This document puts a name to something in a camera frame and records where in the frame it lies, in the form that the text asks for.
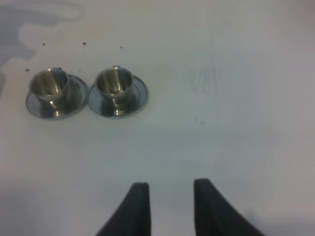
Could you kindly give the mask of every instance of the metal saucer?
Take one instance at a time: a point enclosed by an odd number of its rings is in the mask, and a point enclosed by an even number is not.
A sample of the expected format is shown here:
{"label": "metal saucer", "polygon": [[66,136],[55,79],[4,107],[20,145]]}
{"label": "metal saucer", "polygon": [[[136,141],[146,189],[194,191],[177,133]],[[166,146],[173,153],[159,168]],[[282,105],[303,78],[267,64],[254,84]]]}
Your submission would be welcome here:
{"label": "metal saucer", "polygon": [[68,75],[70,96],[58,106],[40,101],[33,93],[26,97],[26,107],[33,115],[41,119],[61,119],[76,114],[87,103],[88,86],[78,77]]}
{"label": "metal saucer", "polygon": [[95,113],[107,118],[126,117],[139,112],[149,100],[149,91],[141,79],[133,76],[133,96],[128,102],[112,106],[93,85],[88,96],[89,107]]}

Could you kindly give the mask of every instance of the white surface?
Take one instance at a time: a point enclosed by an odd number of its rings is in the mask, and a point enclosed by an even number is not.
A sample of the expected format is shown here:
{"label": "white surface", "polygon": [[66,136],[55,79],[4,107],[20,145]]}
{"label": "white surface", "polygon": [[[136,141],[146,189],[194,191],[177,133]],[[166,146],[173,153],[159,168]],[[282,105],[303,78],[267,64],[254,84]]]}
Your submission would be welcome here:
{"label": "white surface", "polygon": [[[0,2],[0,206],[23,206],[0,217],[19,235],[92,236],[147,181],[153,236],[191,236],[198,177],[267,235],[314,235],[311,0]],[[91,86],[117,64],[150,89],[136,116],[27,112],[38,71]]]}

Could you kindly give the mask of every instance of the metal cup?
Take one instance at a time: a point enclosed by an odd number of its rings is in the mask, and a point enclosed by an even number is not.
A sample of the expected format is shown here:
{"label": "metal cup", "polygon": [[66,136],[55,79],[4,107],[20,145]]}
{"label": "metal cup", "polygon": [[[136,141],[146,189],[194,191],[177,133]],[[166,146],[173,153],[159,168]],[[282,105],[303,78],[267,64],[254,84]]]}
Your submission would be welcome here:
{"label": "metal cup", "polygon": [[133,75],[127,69],[113,66],[99,73],[95,87],[109,104],[121,107],[133,98]]}
{"label": "metal cup", "polygon": [[42,103],[62,105],[70,97],[68,74],[60,67],[43,70],[32,78],[30,92]]}

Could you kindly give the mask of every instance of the stainless steel cup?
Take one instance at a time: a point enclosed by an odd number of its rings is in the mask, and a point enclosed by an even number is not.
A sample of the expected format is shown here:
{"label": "stainless steel cup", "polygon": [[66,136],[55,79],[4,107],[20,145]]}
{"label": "stainless steel cup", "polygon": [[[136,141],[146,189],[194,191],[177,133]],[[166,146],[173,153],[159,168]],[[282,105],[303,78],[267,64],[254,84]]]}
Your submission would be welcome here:
{"label": "stainless steel cup", "polygon": [[32,78],[30,92],[42,103],[62,105],[70,97],[68,74],[60,67],[43,70]]}
{"label": "stainless steel cup", "polygon": [[99,73],[95,87],[104,99],[119,107],[133,98],[133,75],[127,69],[113,66]]}

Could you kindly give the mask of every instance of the smudge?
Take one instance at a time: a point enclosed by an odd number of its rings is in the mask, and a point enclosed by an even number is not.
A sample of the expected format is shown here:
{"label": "smudge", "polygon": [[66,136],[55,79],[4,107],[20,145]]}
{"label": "smudge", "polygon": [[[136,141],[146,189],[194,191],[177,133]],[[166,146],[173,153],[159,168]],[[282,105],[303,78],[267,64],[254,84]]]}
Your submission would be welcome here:
{"label": "smudge", "polygon": [[205,95],[210,96],[211,90],[211,73],[209,65],[204,66],[200,69],[200,78],[202,80],[202,91]]}
{"label": "smudge", "polygon": [[212,68],[212,78],[213,78],[213,84],[214,84],[214,89],[215,89],[215,96],[218,96],[218,88],[217,88],[217,76],[219,76],[219,74],[217,74],[217,71],[215,68]]}

